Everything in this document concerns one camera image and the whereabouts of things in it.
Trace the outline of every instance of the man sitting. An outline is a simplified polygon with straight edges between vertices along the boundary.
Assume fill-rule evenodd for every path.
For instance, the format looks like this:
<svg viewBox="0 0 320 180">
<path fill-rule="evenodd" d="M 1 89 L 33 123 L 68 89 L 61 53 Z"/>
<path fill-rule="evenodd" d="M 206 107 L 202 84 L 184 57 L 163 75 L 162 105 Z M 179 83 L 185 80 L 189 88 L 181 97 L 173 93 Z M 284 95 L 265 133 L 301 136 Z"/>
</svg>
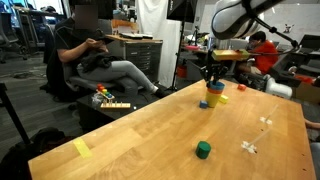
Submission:
<svg viewBox="0 0 320 180">
<path fill-rule="evenodd" d="M 252 50 L 249 51 L 250 53 L 278 53 L 274 44 L 266 40 L 266 34 L 262 31 L 258 31 L 250 36 L 249 46 L 252 48 Z M 277 55 L 254 55 L 253 58 L 255 59 L 254 65 L 248 66 L 247 63 L 241 63 L 238 66 L 238 70 L 264 75 L 267 74 L 269 69 L 278 61 Z"/>
<path fill-rule="evenodd" d="M 104 41 L 97 40 L 101 37 L 101 32 L 97 30 L 97 8 L 91 6 L 91 1 L 69 0 L 69 4 L 72 17 L 60 22 L 55 28 L 55 43 L 62 63 L 72 65 L 83 79 L 108 82 L 127 76 L 157 97 L 166 96 L 129 61 L 112 61 L 108 68 L 96 67 L 92 71 L 84 72 L 81 59 L 87 57 L 92 51 L 108 53 L 108 49 Z"/>
</svg>

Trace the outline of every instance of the green block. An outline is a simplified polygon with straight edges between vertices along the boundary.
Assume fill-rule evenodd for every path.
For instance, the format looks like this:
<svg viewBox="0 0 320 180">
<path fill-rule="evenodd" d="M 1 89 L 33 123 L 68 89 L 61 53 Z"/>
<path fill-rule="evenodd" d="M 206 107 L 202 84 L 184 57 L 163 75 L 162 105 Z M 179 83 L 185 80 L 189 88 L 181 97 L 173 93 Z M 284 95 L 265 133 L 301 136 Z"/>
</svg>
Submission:
<svg viewBox="0 0 320 180">
<path fill-rule="evenodd" d="M 200 141 L 196 149 L 196 155 L 200 159 L 206 159 L 211 151 L 211 146 L 205 141 Z"/>
</svg>

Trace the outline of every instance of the yellow object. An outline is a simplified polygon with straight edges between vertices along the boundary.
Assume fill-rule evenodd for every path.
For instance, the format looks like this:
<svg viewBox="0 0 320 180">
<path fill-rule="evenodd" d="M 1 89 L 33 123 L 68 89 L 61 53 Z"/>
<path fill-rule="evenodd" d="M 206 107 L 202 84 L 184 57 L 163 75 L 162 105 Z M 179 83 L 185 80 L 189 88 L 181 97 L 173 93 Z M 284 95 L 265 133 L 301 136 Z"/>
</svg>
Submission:
<svg viewBox="0 0 320 180">
<path fill-rule="evenodd" d="M 216 107 L 220 97 L 221 97 L 221 94 L 213 94 L 207 91 L 206 101 L 208 102 L 208 107 L 211 107 L 211 108 Z"/>
<path fill-rule="evenodd" d="M 250 53 L 244 49 L 240 50 L 214 50 L 212 52 L 212 57 L 216 61 L 222 60 L 233 60 L 233 61 L 242 61 L 248 59 Z"/>
<path fill-rule="evenodd" d="M 222 102 L 223 104 L 227 104 L 229 98 L 225 95 L 222 95 L 219 99 L 220 102 Z"/>
<path fill-rule="evenodd" d="M 73 144 L 76 146 L 77 150 L 83 158 L 89 158 L 92 156 L 90 149 L 88 148 L 88 146 L 82 138 L 77 138 L 73 140 Z"/>
</svg>

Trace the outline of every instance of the cabinet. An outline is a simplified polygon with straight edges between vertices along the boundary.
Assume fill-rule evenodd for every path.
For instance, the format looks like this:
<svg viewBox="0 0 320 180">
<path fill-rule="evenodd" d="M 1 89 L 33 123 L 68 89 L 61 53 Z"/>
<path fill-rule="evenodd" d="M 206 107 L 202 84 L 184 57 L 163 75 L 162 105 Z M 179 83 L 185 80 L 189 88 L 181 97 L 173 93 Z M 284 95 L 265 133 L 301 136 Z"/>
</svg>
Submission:
<svg viewBox="0 0 320 180">
<path fill-rule="evenodd" d="M 107 37 L 113 40 L 108 44 L 111 55 L 132 62 L 151 82 L 158 81 L 162 40 L 132 40 L 116 35 Z"/>
</svg>

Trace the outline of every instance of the yellow block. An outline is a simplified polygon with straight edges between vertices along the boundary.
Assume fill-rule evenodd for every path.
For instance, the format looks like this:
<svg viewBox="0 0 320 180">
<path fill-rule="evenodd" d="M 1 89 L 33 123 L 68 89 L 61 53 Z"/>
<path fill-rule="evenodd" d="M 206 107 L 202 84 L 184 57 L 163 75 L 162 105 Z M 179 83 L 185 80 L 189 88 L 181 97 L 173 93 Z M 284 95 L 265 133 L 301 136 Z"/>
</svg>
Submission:
<svg viewBox="0 0 320 180">
<path fill-rule="evenodd" d="M 242 61 L 248 59 L 250 53 L 244 49 L 238 51 L 235 50 L 214 50 L 212 52 L 212 57 L 216 61 L 222 60 L 233 60 L 233 61 Z"/>
<path fill-rule="evenodd" d="M 77 138 L 73 140 L 73 144 L 76 146 L 77 150 L 83 158 L 89 158 L 92 156 L 90 149 L 88 148 L 88 146 L 82 138 Z"/>
<path fill-rule="evenodd" d="M 219 99 L 220 102 L 226 104 L 228 102 L 229 98 L 225 95 L 222 95 Z"/>
</svg>

